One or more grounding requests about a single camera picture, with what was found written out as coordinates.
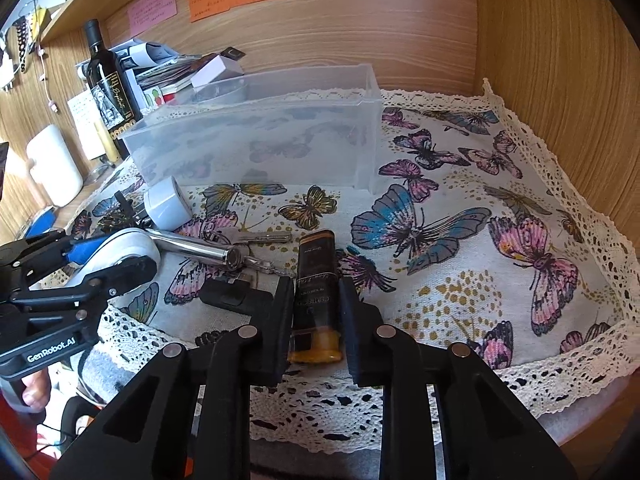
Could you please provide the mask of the person's left hand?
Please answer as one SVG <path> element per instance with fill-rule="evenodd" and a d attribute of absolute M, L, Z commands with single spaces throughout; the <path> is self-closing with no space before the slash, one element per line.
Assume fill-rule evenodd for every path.
<path fill-rule="evenodd" d="M 22 379 L 25 387 L 22 393 L 24 403 L 35 412 L 44 410 L 50 401 L 51 379 L 46 368 L 38 370 Z"/>

